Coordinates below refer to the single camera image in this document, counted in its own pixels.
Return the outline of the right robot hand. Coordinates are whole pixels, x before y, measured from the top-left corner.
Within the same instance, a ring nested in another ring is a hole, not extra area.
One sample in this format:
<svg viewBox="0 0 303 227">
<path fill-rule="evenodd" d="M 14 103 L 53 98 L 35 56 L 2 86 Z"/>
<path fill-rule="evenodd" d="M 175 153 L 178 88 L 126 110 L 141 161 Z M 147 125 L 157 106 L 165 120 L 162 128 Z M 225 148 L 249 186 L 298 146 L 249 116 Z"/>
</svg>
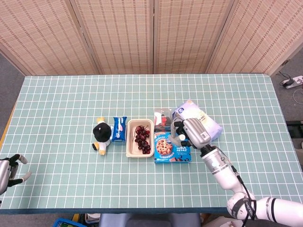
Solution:
<svg viewBox="0 0 303 227">
<path fill-rule="evenodd" d="M 210 144 L 211 137 L 197 118 L 189 118 L 171 124 L 169 141 L 177 147 L 202 149 Z"/>
</svg>

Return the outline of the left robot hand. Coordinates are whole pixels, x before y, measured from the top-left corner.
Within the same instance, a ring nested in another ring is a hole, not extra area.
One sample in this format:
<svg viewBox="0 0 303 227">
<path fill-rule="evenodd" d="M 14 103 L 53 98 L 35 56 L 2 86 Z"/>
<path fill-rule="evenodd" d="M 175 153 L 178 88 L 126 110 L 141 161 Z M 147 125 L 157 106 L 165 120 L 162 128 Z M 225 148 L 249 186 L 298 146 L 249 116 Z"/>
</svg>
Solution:
<svg viewBox="0 0 303 227">
<path fill-rule="evenodd" d="M 23 177 L 15 179 L 18 170 L 18 160 L 27 164 L 27 159 L 21 154 L 15 154 L 12 157 L 7 157 L 0 160 L 0 194 L 4 194 L 8 187 L 25 182 L 30 176 L 31 172 L 27 172 Z"/>
</svg>

